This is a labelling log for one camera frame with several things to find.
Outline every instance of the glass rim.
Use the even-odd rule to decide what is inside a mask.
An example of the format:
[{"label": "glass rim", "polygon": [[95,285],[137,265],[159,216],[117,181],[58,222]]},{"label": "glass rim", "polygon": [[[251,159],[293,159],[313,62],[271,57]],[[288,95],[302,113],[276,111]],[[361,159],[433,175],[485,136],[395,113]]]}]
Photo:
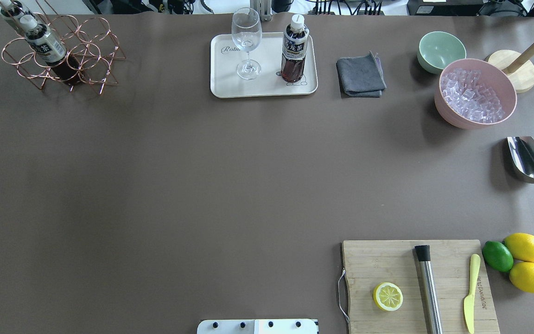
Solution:
[{"label": "glass rim", "polygon": [[239,25],[238,23],[232,21],[237,27],[244,28],[244,29],[249,29],[249,28],[252,28],[252,27],[258,25],[261,22],[261,18],[259,17],[259,13],[256,10],[254,10],[254,9],[252,9],[250,7],[243,7],[243,8],[238,9],[237,11],[235,11],[232,14],[232,17],[234,17],[236,15],[236,13],[238,13],[239,11],[243,11],[244,9],[248,9],[248,12],[253,11],[254,13],[256,13],[257,14],[257,21],[254,23],[254,25],[250,25],[250,26],[242,26],[242,25]]}]

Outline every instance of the wooden stand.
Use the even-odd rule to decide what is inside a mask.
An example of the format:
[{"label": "wooden stand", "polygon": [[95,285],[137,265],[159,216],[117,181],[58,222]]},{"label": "wooden stand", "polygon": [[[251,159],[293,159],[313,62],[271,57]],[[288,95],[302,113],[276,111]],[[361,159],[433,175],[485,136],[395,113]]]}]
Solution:
[{"label": "wooden stand", "polygon": [[492,53],[487,61],[506,73],[517,93],[525,93],[534,85],[534,65],[530,61],[532,56],[534,42],[523,53],[499,50]]}]

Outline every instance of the bowl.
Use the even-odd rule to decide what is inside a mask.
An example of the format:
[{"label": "bowl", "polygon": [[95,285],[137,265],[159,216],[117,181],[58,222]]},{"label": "bowl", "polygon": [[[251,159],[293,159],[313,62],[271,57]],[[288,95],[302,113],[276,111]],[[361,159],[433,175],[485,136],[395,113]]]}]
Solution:
[{"label": "bowl", "polygon": [[466,57],[463,43],[447,32],[428,32],[420,39],[417,60],[432,74],[439,74],[448,64]]},{"label": "bowl", "polygon": [[[466,71],[480,72],[477,84],[493,89],[496,93],[496,97],[500,100],[504,112],[504,116],[502,116],[500,120],[488,123],[472,121],[469,118],[460,115],[449,105],[445,97],[442,95],[442,88],[440,86],[443,77],[454,73],[458,68],[462,68]],[[436,91],[434,92],[434,104],[436,104],[436,109],[438,109],[440,116],[442,116],[448,123],[462,129],[479,129],[502,123],[513,114],[516,108],[516,102],[517,96],[515,87],[504,72],[483,60],[471,58],[460,59],[450,63],[440,74],[438,84],[436,85]]]}]

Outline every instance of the cutting board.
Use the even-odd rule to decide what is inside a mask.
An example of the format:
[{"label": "cutting board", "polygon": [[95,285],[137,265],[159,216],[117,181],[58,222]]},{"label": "cutting board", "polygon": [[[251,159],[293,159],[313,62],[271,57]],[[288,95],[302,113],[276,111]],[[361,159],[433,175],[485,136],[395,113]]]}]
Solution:
[{"label": "cutting board", "polygon": [[[413,253],[417,245],[430,245],[444,333],[468,333],[463,299],[469,293],[471,254],[482,256],[479,240],[346,240],[343,241],[343,264],[350,334],[428,333],[419,266]],[[375,305],[372,294],[382,282],[395,283],[401,289],[403,305],[400,309],[389,312]],[[489,285],[482,256],[475,293],[475,334],[500,332]]]}]

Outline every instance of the white tray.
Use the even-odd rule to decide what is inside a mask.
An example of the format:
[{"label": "white tray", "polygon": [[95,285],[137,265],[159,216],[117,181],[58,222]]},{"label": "white tray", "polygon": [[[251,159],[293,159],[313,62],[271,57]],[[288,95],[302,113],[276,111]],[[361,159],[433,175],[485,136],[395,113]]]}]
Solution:
[{"label": "white tray", "polygon": [[211,40],[211,92],[220,98],[314,93],[318,79],[312,37],[308,38],[304,75],[295,83],[278,76],[283,38],[283,32],[263,33],[261,44],[250,53],[250,59],[261,64],[261,74],[254,80],[244,80],[236,74],[236,66],[246,59],[246,52],[236,48],[231,34],[215,36]]}]

